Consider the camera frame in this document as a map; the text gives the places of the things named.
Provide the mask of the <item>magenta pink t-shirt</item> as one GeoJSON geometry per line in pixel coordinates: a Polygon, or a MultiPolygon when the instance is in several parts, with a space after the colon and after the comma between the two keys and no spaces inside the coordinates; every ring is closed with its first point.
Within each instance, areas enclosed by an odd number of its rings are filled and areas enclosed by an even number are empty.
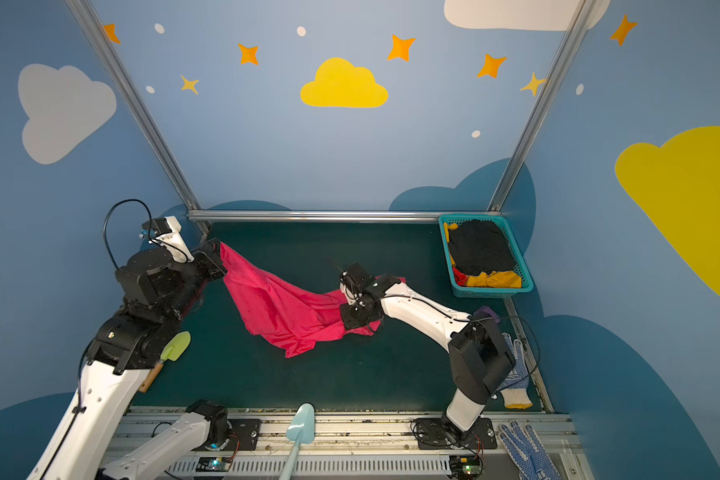
{"type": "Polygon", "coordinates": [[[287,358],[349,333],[372,336],[382,324],[377,320],[347,330],[340,315],[347,299],[341,291],[317,294],[303,290],[257,268],[226,244],[220,248],[227,270],[223,281],[246,329],[284,350],[287,358]]]}

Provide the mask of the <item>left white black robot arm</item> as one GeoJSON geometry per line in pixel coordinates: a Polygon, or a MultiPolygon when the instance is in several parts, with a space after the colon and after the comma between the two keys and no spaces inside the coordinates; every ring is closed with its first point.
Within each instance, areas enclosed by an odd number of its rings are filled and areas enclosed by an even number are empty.
{"type": "Polygon", "coordinates": [[[115,272],[122,306],[98,330],[78,369],[77,389],[32,479],[156,479],[209,440],[211,420],[189,412],[146,444],[102,462],[121,418],[205,286],[226,273],[218,240],[173,256],[143,250],[115,272]]]}

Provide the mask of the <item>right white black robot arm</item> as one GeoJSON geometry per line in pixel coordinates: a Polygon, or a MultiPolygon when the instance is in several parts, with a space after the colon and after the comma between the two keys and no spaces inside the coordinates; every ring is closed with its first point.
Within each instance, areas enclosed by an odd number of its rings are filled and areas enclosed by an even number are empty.
{"type": "Polygon", "coordinates": [[[516,366],[496,321],[447,308],[402,279],[386,274],[375,277],[357,263],[343,271],[339,280],[347,300],[340,307],[347,330],[389,317],[413,327],[448,353],[456,391],[443,415],[443,428],[455,438],[465,436],[516,366]]]}

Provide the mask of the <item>red t-shirt in basket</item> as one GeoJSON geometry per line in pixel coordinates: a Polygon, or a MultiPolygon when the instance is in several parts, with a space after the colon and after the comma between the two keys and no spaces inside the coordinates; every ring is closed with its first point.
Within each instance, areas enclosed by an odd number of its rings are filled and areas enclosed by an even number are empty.
{"type": "Polygon", "coordinates": [[[455,266],[452,267],[452,272],[454,276],[454,280],[457,285],[461,287],[467,287],[469,282],[469,275],[465,275],[461,271],[459,271],[455,266]]]}

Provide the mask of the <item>teal plastic basket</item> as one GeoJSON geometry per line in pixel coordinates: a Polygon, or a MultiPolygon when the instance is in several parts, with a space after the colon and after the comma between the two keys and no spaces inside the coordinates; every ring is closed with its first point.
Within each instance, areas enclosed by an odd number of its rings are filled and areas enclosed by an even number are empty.
{"type": "Polygon", "coordinates": [[[534,282],[508,222],[500,216],[447,214],[438,219],[446,271],[460,298],[508,298],[534,282]]]}

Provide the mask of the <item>yellow t-shirt in basket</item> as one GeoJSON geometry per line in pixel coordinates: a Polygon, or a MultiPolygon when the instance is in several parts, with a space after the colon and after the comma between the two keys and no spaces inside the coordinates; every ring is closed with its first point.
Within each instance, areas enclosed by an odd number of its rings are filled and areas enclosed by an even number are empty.
{"type": "MultiPolygon", "coordinates": [[[[447,245],[447,225],[453,224],[444,222],[442,226],[444,227],[444,233],[446,238],[446,246],[448,250],[447,245]]],[[[450,259],[450,265],[451,269],[454,265],[454,262],[449,254],[448,250],[448,256],[450,259]]],[[[522,278],[520,275],[518,275],[515,272],[515,268],[512,271],[504,271],[504,272],[493,272],[490,274],[482,273],[478,276],[470,276],[468,286],[470,288],[499,288],[499,289],[519,289],[522,287],[522,278]]]]}

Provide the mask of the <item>light blue toy shovel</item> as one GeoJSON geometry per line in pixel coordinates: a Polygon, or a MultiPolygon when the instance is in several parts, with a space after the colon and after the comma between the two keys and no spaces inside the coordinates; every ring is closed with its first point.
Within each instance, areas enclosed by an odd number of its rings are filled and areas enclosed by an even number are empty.
{"type": "Polygon", "coordinates": [[[279,480],[289,480],[296,468],[300,447],[310,444],[315,437],[316,418],[315,409],[311,403],[299,406],[291,424],[286,430],[286,438],[293,443],[288,458],[281,470],[279,480]]]}

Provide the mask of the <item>right green circuit board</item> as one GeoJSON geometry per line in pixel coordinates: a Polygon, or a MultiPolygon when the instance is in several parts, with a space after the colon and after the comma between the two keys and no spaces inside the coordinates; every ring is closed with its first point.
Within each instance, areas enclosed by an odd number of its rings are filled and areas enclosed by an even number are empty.
{"type": "Polygon", "coordinates": [[[483,461],[479,456],[450,456],[448,461],[449,479],[475,480],[483,473],[483,461]]]}

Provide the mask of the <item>aluminium frame back bar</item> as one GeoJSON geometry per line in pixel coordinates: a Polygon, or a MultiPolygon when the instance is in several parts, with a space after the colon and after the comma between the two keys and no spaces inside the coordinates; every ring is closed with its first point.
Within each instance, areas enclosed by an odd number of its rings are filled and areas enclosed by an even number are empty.
{"type": "Polygon", "coordinates": [[[311,222],[311,223],[436,223],[443,215],[490,215],[498,212],[436,211],[276,211],[276,210],[189,210],[195,222],[311,222]]]}

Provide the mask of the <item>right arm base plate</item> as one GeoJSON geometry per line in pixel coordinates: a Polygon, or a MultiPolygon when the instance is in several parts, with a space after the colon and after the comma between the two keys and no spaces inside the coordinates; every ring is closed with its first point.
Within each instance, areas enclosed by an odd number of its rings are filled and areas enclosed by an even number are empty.
{"type": "Polygon", "coordinates": [[[444,418],[418,418],[410,423],[412,435],[421,450],[495,450],[498,447],[493,423],[489,418],[478,418],[466,432],[445,425],[444,418]]]}

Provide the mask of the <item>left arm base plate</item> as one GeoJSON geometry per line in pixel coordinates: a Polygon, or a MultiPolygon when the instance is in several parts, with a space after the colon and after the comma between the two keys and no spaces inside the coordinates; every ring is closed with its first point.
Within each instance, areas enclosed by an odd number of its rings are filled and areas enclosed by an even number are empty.
{"type": "Polygon", "coordinates": [[[261,420],[255,418],[216,420],[207,441],[199,450],[211,452],[253,451],[257,447],[261,420]]]}

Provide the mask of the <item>blue dotted glove on rail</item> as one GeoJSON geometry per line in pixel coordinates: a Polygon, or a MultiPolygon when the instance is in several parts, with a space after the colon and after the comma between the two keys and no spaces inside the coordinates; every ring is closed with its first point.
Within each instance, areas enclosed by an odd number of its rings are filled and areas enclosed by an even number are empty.
{"type": "Polygon", "coordinates": [[[498,438],[520,472],[522,479],[562,480],[562,476],[530,424],[511,420],[502,424],[498,438]]]}

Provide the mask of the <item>aluminium frame left post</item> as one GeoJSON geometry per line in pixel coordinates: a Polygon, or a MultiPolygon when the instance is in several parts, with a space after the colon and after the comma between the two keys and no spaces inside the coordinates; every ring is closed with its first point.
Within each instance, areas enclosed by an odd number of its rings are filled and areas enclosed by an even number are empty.
{"type": "Polygon", "coordinates": [[[154,118],[148,111],[122,59],[118,55],[114,43],[108,38],[104,25],[90,1],[66,0],[65,4],[71,11],[97,57],[108,75],[113,80],[121,97],[130,110],[144,137],[152,148],[157,160],[167,174],[180,199],[191,213],[201,210],[187,178],[171,152],[166,140],[160,132],[154,118]]]}

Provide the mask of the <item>aluminium frame post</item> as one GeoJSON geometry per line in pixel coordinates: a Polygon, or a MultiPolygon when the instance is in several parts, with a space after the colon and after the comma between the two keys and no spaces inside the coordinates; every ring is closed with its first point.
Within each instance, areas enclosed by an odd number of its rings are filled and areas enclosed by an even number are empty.
{"type": "Polygon", "coordinates": [[[166,140],[160,132],[154,118],[148,111],[122,59],[118,55],[114,43],[108,38],[104,25],[90,1],[66,0],[65,4],[71,11],[97,57],[108,75],[113,80],[121,97],[130,110],[144,137],[152,148],[157,160],[167,174],[180,199],[191,213],[201,210],[187,178],[171,152],[166,140]]]}
{"type": "Polygon", "coordinates": [[[489,213],[499,214],[502,211],[517,176],[589,30],[588,24],[590,19],[594,17],[597,5],[598,1],[595,0],[580,1],[574,10],[572,20],[547,72],[547,80],[541,86],[541,92],[536,95],[536,100],[523,127],[521,136],[491,197],[487,207],[489,213]]]}

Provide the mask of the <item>aluminium frame right post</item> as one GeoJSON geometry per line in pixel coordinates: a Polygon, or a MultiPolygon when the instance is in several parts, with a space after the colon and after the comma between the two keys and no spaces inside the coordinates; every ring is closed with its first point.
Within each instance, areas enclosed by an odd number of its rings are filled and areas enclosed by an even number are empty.
{"type": "Polygon", "coordinates": [[[595,0],[580,1],[574,10],[572,20],[547,72],[547,80],[541,86],[541,92],[536,95],[536,100],[523,127],[521,136],[491,197],[487,207],[489,213],[499,214],[502,211],[517,176],[589,30],[588,24],[590,19],[594,17],[597,5],[598,1],[595,0]]]}

